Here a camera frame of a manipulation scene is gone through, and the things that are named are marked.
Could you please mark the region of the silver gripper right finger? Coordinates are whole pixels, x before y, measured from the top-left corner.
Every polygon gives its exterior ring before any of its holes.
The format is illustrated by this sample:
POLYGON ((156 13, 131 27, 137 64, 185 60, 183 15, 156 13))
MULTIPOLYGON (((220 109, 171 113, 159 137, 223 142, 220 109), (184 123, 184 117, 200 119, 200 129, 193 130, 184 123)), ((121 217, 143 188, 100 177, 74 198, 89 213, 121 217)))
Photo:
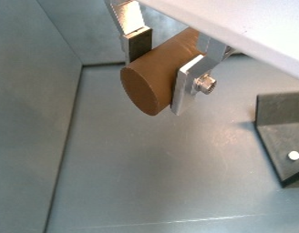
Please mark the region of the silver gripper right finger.
POLYGON ((211 70, 231 56, 234 49, 212 37, 197 35, 197 51, 200 54, 191 58, 179 68, 171 101, 171 111, 179 116, 192 104, 196 94, 208 95, 216 80, 211 70))

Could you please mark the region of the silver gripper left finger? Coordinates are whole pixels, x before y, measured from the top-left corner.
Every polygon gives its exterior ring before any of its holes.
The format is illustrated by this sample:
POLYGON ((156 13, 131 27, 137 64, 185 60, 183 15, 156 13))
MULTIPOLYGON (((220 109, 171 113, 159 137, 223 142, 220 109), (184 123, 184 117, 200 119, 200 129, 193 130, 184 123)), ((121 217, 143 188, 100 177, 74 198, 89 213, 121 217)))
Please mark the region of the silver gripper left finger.
POLYGON ((129 64, 152 50, 152 28, 143 20, 140 4, 136 0, 104 0, 116 24, 125 63, 129 64))

